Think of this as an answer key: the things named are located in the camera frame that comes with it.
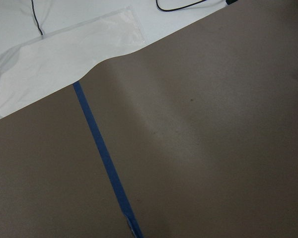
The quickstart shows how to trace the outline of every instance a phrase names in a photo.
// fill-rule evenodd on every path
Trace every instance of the white surface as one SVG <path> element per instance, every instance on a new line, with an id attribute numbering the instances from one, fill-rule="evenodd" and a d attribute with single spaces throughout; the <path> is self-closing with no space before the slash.
<path id="1" fill-rule="evenodd" d="M 159 2 L 163 8 L 191 3 L 189 0 Z M 186 10 L 161 12 L 156 8 L 155 0 L 35 0 L 34 4 L 41 29 L 47 36 L 130 5 L 138 23 L 136 31 L 141 28 L 146 42 L 139 44 L 136 40 L 135 44 L 129 45 L 124 42 L 124 32 L 135 29 L 119 27 L 117 18 L 114 32 L 121 40 L 118 44 L 107 44 L 110 40 L 98 37 L 98 27 L 104 27 L 103 23 L 102 26 L 87 27 L 83 32 L 72 30 L 69 35 L 34 40 L 17 51 L 16 48 L 6 51 L 0 56 L 0 117 L 72 84 L 105 59 L 138 50 L 226 6 L 224 0 L 209 0 Z M 0 53 L 38 35 L 30 0 L 0 2 Z"/>
<path id="2" fill-rule="evenodd" d="M 159 0 L 161 7 L 173 8 L 192 0 Z M 131 5 L 142 25 L 148 44 L 226 6 L 224 0 L 208 0 L 192 8 L 161 12 L 155 0 L 34 0 L 36 16 L 45 33 L 94 19 Z M 33 19 L 31 0 L 0 1 L 0 54 L 39 35 Z"/>
<path id="3" fill-rule="evenodd" d="M 0 55 L 0 118 L 144 45 L 132 9 L 124 8 L 8 50 Z"/>

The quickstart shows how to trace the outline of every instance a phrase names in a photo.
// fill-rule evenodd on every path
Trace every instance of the black object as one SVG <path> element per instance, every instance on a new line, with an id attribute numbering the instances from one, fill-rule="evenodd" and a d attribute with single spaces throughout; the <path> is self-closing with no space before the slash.
<path id="1" fill-rule="evenodd" d="M 43 36 L 43 32 L 42 32 L 41 29 L 40 29 L 40 25 L 39 25 L 38 19 L 36 19 L 36 15 L 35 15 L 35 11 L 34 11 L 34 3 L 33 3 L 33 0 L 31 0 L 31 2 L 32 2 L 32 10 L 33 10 L 34 19 L 35 19 L 35 21 L 36 21 L 36 25 L 38 26 L 38 29 L 39 29 L 39 31 L 40 31 L 41 36 Z"/>
<path id="2" fill-rule="evenodd" d="M 202 3 L 206 0 L 201 0 L 201 1 L 197 1 L 195 3 L 192 3 L 192 4 L 189 4 L 189 5 L 186 5 L 186 6 L 182 6 L 182 7 L 178 7 L 178 8 L 174 8 L 174 9 L 163 9 L 159 6 L 158 4 L 158 0 L 155 0 L 155 4 L 157 5 L 157 8 L 160 10 L 160 11 L 165 11 L 165 12 L 169 12 L 169 11 L 177 11 L 177 10 L 181 10 L 181 9 L 184 9 L 184 8 L 187 8 L 187 7 L 190 7 L 190 6 L 193 6 L 193 5 L 196 5 L 196 4 L 199 4 L 199 3 Z"/>
<path id="3" fill-rule="evenodd" d="M 237 0 L 225 0 L 225 1 L 226 1 L 227 5 L 230 5 L 230 4 L 234 3 L 234 2 L 236 2 Z"/>

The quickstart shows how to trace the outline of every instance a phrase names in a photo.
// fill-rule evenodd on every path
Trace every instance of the blue tape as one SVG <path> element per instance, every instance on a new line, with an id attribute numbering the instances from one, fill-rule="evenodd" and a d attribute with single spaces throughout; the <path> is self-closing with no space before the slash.
<path id="1" fill-rule="evenodd" d="M 140 227 L 138 225 L 136 217 L 133 213 L 131 205 L 130 205 L 128 198 L 125 194 L 124 188 L 120 182 L 120 179 L 119 179 L 119 176 L 115 169 L 115 166 L 110 158 L 110 155 L 108 153 L 107 147 L 104 142 L 104 139 L 101 136 L 101 133 L 99 131 L 99 128 L 97 126 L 97 123 L 95 121 L 93 113 L 91 112 L 91 109 L 88 105 L 88 102 L 84 95 L 83 89 L 81 88 L 81 85 L 79 82 L 75 82 L 73 84 L 73 87 L 75 89 L 80 106 L 84 112 L 89 129 L 94 137 L 95 144 L 98 148 L 100 157 L 101 157 L 103 164 L 105 166 L 106 172 L 107 172 L 109 180 L 111 182 L 111 185 L 112 185 L 114 192 L 116 194 L 116 198 L 118 200 L 120 209 L 123 212 L 123 214 L 125 215 L 128 225 L 130 226 L 134 236 L 136 238 L 143 238 L 143 234 L 140 230 Z"/>

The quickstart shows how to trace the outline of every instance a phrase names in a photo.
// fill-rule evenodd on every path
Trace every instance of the black cable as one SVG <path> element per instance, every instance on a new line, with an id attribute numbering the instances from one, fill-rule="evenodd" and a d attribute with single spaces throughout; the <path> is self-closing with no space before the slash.
<path id="1" fill-rule="evenodd" d="M 43 36 L 43 32 L 42 32 L 41 29 L 40 29 L 40 25 L 39 25 L 38 19 L 36 19 L 36 15 L 35 15 L 35 11 L 34 11 L 34 3 L 33 3 L 33 0 L 31 0 L 31 2 L 32 2 L 32 10 L 33 10 L 34 19 L 35 19 L 35 21 L 36 21 L 36 25 L 38 26 L 38 29 L 39 29 L 39 31 L 40 31 L 40 33 L 41 33 L 41 36 Z"/>
<path id="2" fill-rule="evenodd" d="M 206 1 L 206 0 L 197 1 L 197 2 L 195 2 L 195 3 L 189 4 L 189 5 L 186 5 L 186 6 L 182 6 L 182 7 L 178 7 L 178 8 L 174 8 L 174 9 L 163 9 L 163 8 L 161 8 L 161 7 L 159 6 L 159 4 L 158 4 L 158 0 L 155 0 L 155 3 L 156 3 L 156 5 L 157 5 L 157 8 L 158 8 L 160 11 L 166 11 L 166 12 L 168 12 L 168 11 L 177 11 L 177 10 L 181 10 L 181 9 L 184 9 L 184 8 L 187 8 L 187 7 L 190 7 L 190 6 L 193 6 L 193 5 L 202 3 L 202 2 L 204 2 L 204 1 Z"/>

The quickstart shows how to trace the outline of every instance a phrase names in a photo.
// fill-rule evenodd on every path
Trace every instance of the plastic bag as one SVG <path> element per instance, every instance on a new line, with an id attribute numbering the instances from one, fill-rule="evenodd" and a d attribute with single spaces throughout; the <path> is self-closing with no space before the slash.
<path id="1" fill-rule="evenodd" d="M 144 46 L 128 7 L 13 47 L 0 55 L 0 118 L 78 81 L 103 60 Z"/>

